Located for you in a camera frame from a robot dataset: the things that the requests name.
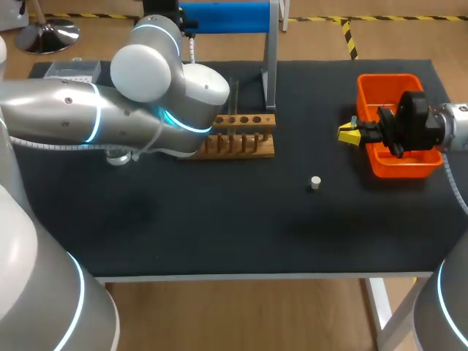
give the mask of metal frame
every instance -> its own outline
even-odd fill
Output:
[[[377,332],[377,349],[379,351],[400,350],[400,343],[413,329],[413,307],[427,280],[427,276],[418,278],[395,313],[392,314],[383,279],[366,279],[367,293]]]
[[[278,21],[281,0],[270,0],[270,31],[265,38],[263,54],[263,93],[267,110],[276,109],[276,66],[278,64]]]
[[[104,283],[138,282],[192,282],[227,280],[280,280],[280,279],[381,279],[381,277],[429,277],[431,272],[407,273],[264,273],[264,274],[190,274],[172,276],[98,276]]]
[[[413,329],[413,306],[415,300],[432,272],[407,273],[278,273],[278,274],[195,274],[180,276],[114,276],[97,277],[101,284],[141,282],[210,282],[232,280],[279,280],[279,279],[349,279],[364,278],[371,304],[372,317],[377,332],[379,351],[400,351],[399,345]],[[417,276],[418,280],[392,314],[383,276]]]
[[[279,0],[279,11],[283,20],[282,31],[287,31],[287,22],[290,19],[290,0]]]

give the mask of wooden test tube rack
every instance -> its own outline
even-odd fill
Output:
[[[199,151],[187,159],[254,159],[274,157],[275,115],[219,115]]]

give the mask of orange bin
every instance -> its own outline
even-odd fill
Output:
[[[361,121],[379,121],[378,107],[396,112],[405,91],[422,91],[414,75],[360,75],[358,78],[358,116]],[[436,148],[408,151],[399,159],[383,143],[367,144],[372,170],[380,178],[425,178],[442,164]]]

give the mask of black tabletop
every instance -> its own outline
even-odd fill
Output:
[[[259,63],[208,65],[240,80],[239,113],[263,110]],[[358,76],[378,72],[413,73],[432,105],[448,101],[430,61],[280,62],[273,159],[149,154],[112,168],[102,152],[16,148],[26,191],[95,276],[432,271],[468,225],[443,169],[381,180],[364,150],[336,141]],[[111,84],[108,64],[98,83]],[[467,157],[450,162],[468,197]]]

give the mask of metal pole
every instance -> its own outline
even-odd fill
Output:
[[[40,24],[46,24],[44,13],[42,12],[39,0],[31,0],[34,11],[36,12],[37,22]]]
[[[379,351],[397,350],[404,337],[411,331],[413,306],[426,282],[426,278],[418,278],[385,327],[377,333],[377,348]]]

